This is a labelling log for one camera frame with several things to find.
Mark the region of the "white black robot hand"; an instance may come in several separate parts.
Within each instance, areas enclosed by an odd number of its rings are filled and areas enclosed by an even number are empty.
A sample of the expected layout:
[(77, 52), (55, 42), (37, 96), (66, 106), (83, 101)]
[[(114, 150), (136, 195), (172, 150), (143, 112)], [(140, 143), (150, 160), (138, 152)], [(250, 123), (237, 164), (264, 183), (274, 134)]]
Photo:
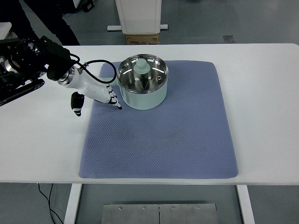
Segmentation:
[(71, 96), (71, 109), (77, 115), (81, 115), (85, 97), (97, 102), (110, 104), (118, 109), (122, 109), (118, 98), (112, 87), (117, 85), (117, 81), (109, 81), (108, 78), (93, 78), (86, 72), (77, 70), (67, 72), (57, 82), (63, 87), (76, 89)]

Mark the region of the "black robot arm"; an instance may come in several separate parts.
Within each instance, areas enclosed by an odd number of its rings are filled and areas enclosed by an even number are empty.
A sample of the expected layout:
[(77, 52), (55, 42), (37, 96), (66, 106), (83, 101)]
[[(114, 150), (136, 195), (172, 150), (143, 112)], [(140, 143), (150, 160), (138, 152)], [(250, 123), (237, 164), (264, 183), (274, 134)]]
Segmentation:
[(0, 104), (5, 105), (41, 88), (45, 81), (58, 81), (79, 61), (63, 46), (40, 39), (5, 39), (0, 42)]

